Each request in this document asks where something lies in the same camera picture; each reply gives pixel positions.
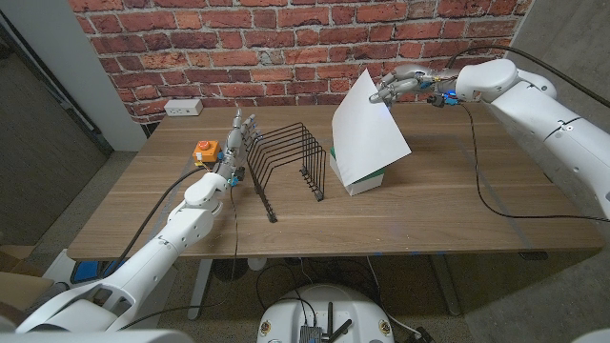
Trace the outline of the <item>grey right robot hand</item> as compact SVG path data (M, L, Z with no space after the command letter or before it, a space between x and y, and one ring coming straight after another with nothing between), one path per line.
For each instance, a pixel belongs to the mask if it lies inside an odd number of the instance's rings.
M416 64L400 65L381 77L369 101L391 106L405 93L440 95L453 91L457 78L458 71L453 69L436 71Z

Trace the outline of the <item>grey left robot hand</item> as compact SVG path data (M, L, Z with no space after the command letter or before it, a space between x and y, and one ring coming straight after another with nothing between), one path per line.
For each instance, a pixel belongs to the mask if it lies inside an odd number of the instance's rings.
M223 157L217 163L214 171L229 178L244 165L249 150L260 135L261 131L256 126L255 115L251 114L243 118L242 110L237 109L233 119L233 128L228 133L222 150Z

